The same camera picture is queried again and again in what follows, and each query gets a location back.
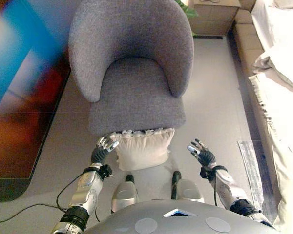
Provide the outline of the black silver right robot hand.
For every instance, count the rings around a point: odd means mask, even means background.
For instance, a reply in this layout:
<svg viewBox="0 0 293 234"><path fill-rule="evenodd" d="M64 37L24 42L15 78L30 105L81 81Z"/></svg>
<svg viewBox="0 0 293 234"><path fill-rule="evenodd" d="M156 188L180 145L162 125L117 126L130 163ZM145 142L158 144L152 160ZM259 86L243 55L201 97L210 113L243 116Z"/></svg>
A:
<svg viewBox="0 0 293 234"><path fill-rule="evenodd" d="M216 159L214 154L198 139L191 142L187 146L190 153L198 160L202 166L214 167L216 166Z"/></svg>

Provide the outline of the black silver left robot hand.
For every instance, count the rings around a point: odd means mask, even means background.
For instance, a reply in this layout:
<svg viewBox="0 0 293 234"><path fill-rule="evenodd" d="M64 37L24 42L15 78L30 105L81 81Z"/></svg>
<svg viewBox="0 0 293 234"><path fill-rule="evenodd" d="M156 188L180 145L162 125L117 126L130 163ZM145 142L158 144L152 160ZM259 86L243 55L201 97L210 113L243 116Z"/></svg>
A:
<svg viewBox="0 0 293 234"><path fill-rule="evenodd" d="M91 164L103 164L108 154L110 154L118 145L119 141L112 141L107 136L100 137L92 152Z"/></svg>

